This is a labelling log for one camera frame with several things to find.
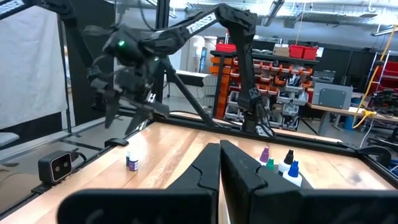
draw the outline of purple bottle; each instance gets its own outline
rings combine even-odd
[[[261,165],[265,166],[267,165],[268,160],[269,160],[269,148],[265,147],[261,153],[259,162],[261,163]]]

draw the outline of yellow cable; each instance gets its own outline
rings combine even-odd
[[[381,54],[381,57],[380,57],[380,60],[381,60],[381,61],[384,60],[384,56],[386,56],[387,50],[388,50],[388,48],[390,47],[390,44],[391,44],[391,41],[392,41],[392,37],[394,36],[394,30],[396,29],[396,27],[397,27],[397,24],[395,24],[394,27],[392,28],[392,32],[391,32],[391,34],[390,34],[390,37],[388,38],[386,47],[384,48],[383,53]],[[369,93],[369,90],[370,90],[370,88],[371,88],[373,79],[374,79],[374,77],[376,76],[376,73],[377,73],[377,71],[379,70],[379,67],[380,67],[380,65],[378,65],[378,66],[376,67],[376,69],[374,69],[373,75],[372,75],[372,77],[371,77],[371,79],[370,79],[370,81],[369,81],[369,84],[368,84],[368,87],[367,87],[367,89],[366,89],[365,95],[362,97],[362,100],[361,100],[361,102],[360,102],[359,105],[358,105],[358,108],[357,108],[357,110],[356,110],[356,114],[359,112],[359,109],[361,109],[361,106],[362,106],[362,104],[363,104],[363,101],[365,100],[365,97],[366,97],[366,96],[368,95],[368,93]],[[363,121],[365,120],[365,118],[366,118],[366,116],[364,116],[364,117],[362,118],[362,120],[361,120],[358,124],[355,125],[356,117],[357,117],[357,116],[355,115],[355,116],[354,116],[354,122],[353,122],[353,128],[357,128],[359,125],[361,125],[362,122],[363,122]]]
[[[353,128],[357,128],[359,125],[362,124],[362,122],[364,122],[364,120],[365,120],[367,117],[375,116],[377,113],[376,113],[375,111],[364,110],[364,111],[363,111],[363,114],[364,114],[364,116],[363,116],[363,118],[361,119],[361,121],[360,121],[356,126],[354,126]]]

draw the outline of white curtain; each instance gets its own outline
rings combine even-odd
[[[66,108],[57,15],[32,7],[1,20],[0,129]]]

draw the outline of dropper bottle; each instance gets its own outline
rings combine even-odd
[[[283,161],[281,161],[278,165],[279,175],[283,175],[285,171],[290,169],[290,166],[293,164],[294,152],[292,149],[286,154],[286,157]]]
[[[269,160],[269,148],[265,147],[259,158],[259,163],[261,163],[262,166],[265,166],[267,165],[268,160]]]
[[[301,187],[303,177],[299,174],[299,162],[294,161],[293,164],[290,166],[289,171],[285,171],[282,177],[290,181],[291,183]]]
[[[270,158],[267,162],[266,168],[269,170],[274,170],[274,159]]]

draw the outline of wooden table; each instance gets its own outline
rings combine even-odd
[[[128,139],[128,147],[115,147],[61,184],[37,197],[0,224],[56,223],[57,208],[68,195],[81,189],[166,188],[195,160],[209,142],[227,139],[257,158],[265,146],[276,161],[295,150],[300,171],[316,189],[394,189],[359,159],[292,148],[279,144],[209,133],[169,124],[154,123]],[[126,151],[141,152],[140,168],[128,171]],[[226,205],[220,192],[220,223],[227,223]]]
[[[330,113],[339,114],[339,115],[343,115],[343,116],[357,116],[359,118],[362,118],[364,116],[363,115],[363,111],[364,111],[363,108],[360,108],[358,113],[357,113],[356,111],[357,111],[358,108],[352,107],[352,106],[350,106],[350,108],[348,110],[330,108],[330,107],[327,107],[327,106],[313,105],[311,103],[307,103],[307,106],[309,108],[312,108],[312,109],[323,111],[321,123],[319,124],[319,128],[318,128],[318,135],[319,136],[325,136],[326,135],[326,131],[329,128]],[[377,114],[377,115],[373,116],[372,118],[374,118],[376,120],[380,120],[380,121],[388,121],[388,122],[398,123],[398,117],[388,118],[388,117],[385,117],[383,115]]]

